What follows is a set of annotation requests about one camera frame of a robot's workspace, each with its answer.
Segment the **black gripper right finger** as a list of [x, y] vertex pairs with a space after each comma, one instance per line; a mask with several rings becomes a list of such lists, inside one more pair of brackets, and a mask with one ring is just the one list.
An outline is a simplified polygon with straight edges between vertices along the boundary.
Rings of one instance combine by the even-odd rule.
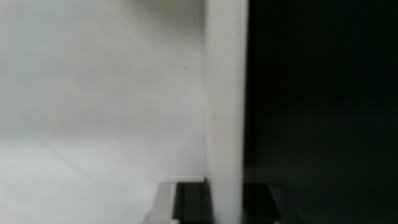
[[281, 212], [263, 183], [244, 184], [244, 215], [245, 224], [281, 224]]

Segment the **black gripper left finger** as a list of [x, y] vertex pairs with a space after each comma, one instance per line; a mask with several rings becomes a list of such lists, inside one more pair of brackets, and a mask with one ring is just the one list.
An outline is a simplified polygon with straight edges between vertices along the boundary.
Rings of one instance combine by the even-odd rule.
[[158, 184], [155, 223], [215, 224], [212, 189], [205, 178]]

